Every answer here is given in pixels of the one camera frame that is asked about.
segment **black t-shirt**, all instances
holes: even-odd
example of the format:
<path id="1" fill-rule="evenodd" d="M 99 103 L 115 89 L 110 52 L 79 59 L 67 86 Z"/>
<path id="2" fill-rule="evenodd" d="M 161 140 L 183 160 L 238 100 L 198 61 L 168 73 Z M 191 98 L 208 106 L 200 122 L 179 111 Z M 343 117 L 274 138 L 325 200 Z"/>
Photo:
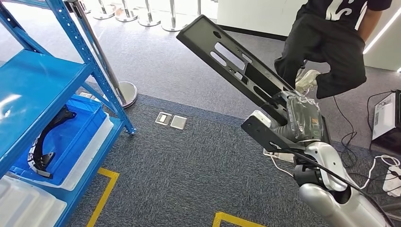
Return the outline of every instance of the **black t-shirt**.
<path id="1" fill-rule="evenodd" d="M 303 7 L 326 20 L 355 27 L 366 4 L 370 10 L 382 11 L 388 9 L 391 2 L 392 0 L 308 0 Z"/>

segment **clear plastic wrap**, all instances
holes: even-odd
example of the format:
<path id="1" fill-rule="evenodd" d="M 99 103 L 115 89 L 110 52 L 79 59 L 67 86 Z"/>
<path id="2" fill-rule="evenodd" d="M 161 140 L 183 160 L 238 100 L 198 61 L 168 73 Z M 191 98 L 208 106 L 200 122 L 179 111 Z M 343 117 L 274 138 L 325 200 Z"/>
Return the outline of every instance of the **clear plastic wrap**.
<path id="1" fill-rule="evenodd" d="M 311 98 L 291 96 L 287 102 L 288 127 L 294 142 L 320 140 L 323 120 L 318 104 Z"/>

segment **black pants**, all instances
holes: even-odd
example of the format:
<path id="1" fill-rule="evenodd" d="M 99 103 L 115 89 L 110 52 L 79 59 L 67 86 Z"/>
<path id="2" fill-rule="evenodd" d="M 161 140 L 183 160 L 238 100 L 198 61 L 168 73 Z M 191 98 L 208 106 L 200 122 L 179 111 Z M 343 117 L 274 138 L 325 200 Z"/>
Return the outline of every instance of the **black pants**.
<path id="1" fill-rule="evenodd" d="M 316 97 L 331 97 L 366 82 L 364 47 L 365 42 L 353 28 L 299 12 L 282 57 L 275 60 L 274 66 L 278 75 L 295 87 L 296 75 L 304 60 L 313 61 L 308 58 L 320 55 L 331 71 L 316 78 Z"/>

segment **black cable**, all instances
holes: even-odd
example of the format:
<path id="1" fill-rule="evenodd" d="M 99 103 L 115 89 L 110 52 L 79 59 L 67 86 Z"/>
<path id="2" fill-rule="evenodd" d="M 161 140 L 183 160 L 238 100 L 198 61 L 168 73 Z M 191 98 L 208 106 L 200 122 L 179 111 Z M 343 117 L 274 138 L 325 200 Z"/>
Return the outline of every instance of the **black cable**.
<path id="1" fill-rule="evenodd" d="M 393 172 L 393 171 L 392 171 L 392 173 L 390 173 L 390 174 L 392 174 L 392 175 L 394 175 L 394 176 L 397 175 L 397 176 L 395 176 L 395 177 L 393 177 L 393 178 L 390 178 L 390 179 L 385 179 L 384 181 L 388 181 L 388 180 L 392 180 L 392 179 L 400 178 L 400 177 L 401 177 L 400 175 L 397 174 L 397 172 Z M 376 179 L 379 178 L 379 177 L 380 177 L 380 175 L 379 175 L 379 176 L 376 176 L 376 177 L 373 178 L 372 180 L 376 180 Z M 370 193 L 370 192 L 369 192 L 369 187 L 370 187 L 371 182 L 372 182 L 372 181 L 370 181 L 369 183 L 367 183 L 367 186 L 366 186 L 366 193 L 368 193 L 368 194 L 370 194 L 370 195 L 387 194 L 388 192 L 392 192 L 392 191 L 395 191 L 395 190 L 401 188 L 401 186 L 399 186 L 399 187 L 394 188 L 394 189 L 389 190 L 389 191 Z"/>
<path id="2" fill-rule="evenodd" d="M 386 176 L 388 174 L 378 175 L 375 178 L 369 178 L 369 177 L 367 177 L 367 176 L 365 176 L 363 174 L 359 174 L 359 173 L 348 173 L 348 175 L 351 175 L 351 174 L 358 175 L 358 176 L 361 176 L 363 178 L 369 179 L 369 181 L 381 181 L 381 182 L 384 182 L 384 181 L 388 181 L 388 180 L 392 180 L 392 179 L 398 178 L 398 176 L 395 176 L 394 178 L 390 178 L 390 179 L 378 180 L 377 178 L 379 178 L 381 176 Z"/>
<path id="3" fill-rule="evenodd" d="M 349 145 L 350 145 L 351 141 L 357 136 L 357 132 L 354 130 L 354 126 L 352 125 L 352 123 L 348 120 L 348 118 L 347 118 L 347 117 L 343 114 L 343 112 L 340 110 L 340 107 L 338 106 L 336 97 L 333 96 L 333 98 L 334 98 L 334 102 L 335 102 L 335 104 L 336 104 L 336 107 L 337 107 L 338 111 L 340 112 L 340 114 L 342 115 L 342 117 L 349 123 L 349 125 L 351 126 L 351 129 L 352 129 L 352 132 L 348 133 L 347 135 L 345 135 L 345 136 L 341 139 L 341 144 L 343 145 L 344 150 L 343 150 L 342 152 L 340 152 L 340 153 L 341 153 L 341 156 L 340 156 L 340 157 L 341 157 L 341 160 L 342 160 L 342 162 L 343 162 L 343 164 L 344 164 L 344 167 L 345 167 L 345 168 L 352 168 L 352 167 L 354 167 L 354 166 L 357 164 L 357 162 L 358 162 L 358 157 L 357 157 L 357 155 L 355 154 L 355 152 L 349 148 Z M 349 138 L 349 140 L 347 141 L 347 143 L 345 144 L 345 143 L 344 143 L 344 140 L 345 140 L 345 138 L 348 137 L 348 136 L 350 136 L 350 138 Z M 348 160 L 349 160 L 349 162 L 350 162 L 349 164 L 346 163 L 346 161 L 345 161 L 345 159 L 344 159 L 344 156 L 343 156 L 344 154 L 347 155 Z"/>
<path id="4" fill-rule="evenodd" d="M 334 176 L 335 178 L 343 181 L 344 183 L 346 183 L 349 187 L 357 190 L 359 193 L 361 193 L 362 195 L 364 195 L 375 207 L 376 209 L 379 210 L 379 212 L 383 215 L 383 217 L 386 219 L 386 221 L 388 222 L 388 224 L 390 224 L 391 227 L 395 227 L 393 222 L 391 221 L 391 219 L 387 216 L 387 214 L 385 213 L 385 211 L 380 207 L 379 204 L 377 204 L 377 202 L 370 197 L 366 192 L 362 191 L 361 189 L 359 189 L 357 186 L 355 186 L 354 184 L 350 183 L 349 181 L 345 180 L 344 178 L 340 177 L 339 175 L 337 175 L 336 173 L 334 173 L 333 171 L 329 170 L 328 168 L 320 165 L 319 163 L 313 161 L 312 159 L 306 157 L 305 155 L 299 154 L 295 151 L 292 151 L 291 149 L 286 149 L 288 150 L 291 154 L 295 155 L 298 158 L 301 158 L 303 160 L 305 160 L 306 162 L 308 162 L 309 164 L 315 166 L 315 167 L 319 167 L 322 170 L 326 171 L 328 174 Z"/>
<path id="5" fill-rule="evenodd" d="M 397 189 L 399 189 L 399 188 L 401 188 L 401 186 L 399 186 L 399 187 L 397 187 L 397 188 L 394 188 L 394 189 L 392 189 L 392 190 L 389 190 L 389 191 L 378 192 L 378 193 L 369 193 L 369 194 L 370 194 L 370 195 L 381 195 L 381 194 L 387 194 L 388 192 L 395 191 L 395 190 L 397 190 Z"/>

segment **led light strip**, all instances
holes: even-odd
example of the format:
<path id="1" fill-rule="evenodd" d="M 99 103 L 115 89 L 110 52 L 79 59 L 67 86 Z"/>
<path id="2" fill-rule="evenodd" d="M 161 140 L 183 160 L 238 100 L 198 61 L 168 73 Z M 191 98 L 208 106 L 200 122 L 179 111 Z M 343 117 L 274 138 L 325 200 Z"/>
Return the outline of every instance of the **led light strip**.
<path id="1" fill-rule="evenodd" d="M 383 27 L 383 29 L 377 34 L 377 36 L 372 40 L 372 42 L 367 46 L 367 48 L 364 50 L 363 54 L 366 54 L 373 46 L 374 44 L 382 37 L 382 35 L 387 31 L 387 29 L 391 26 L 392 23 L 397 19 L 397 17 L 401 14 L 401 8 L 398 9 L 398 11 L 394 14 L 394 16 L 387 22 L 386 26 Z"/>

